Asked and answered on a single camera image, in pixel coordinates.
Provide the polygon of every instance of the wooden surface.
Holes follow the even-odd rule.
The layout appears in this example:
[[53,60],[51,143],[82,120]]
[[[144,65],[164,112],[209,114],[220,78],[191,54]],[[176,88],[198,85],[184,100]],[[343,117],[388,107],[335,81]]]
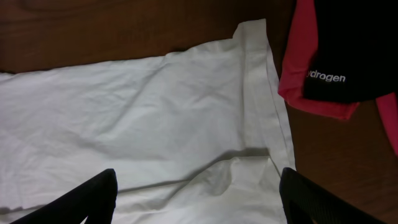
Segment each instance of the wooden surface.
[[[164,55],[231,38],[238,23],[266,18],[280,74],[293,8],[293,0],[0,0],[0,70]],[[297,170],[398,223],[398,160],[375,103],[362,103],[349,121],[287,108]]]

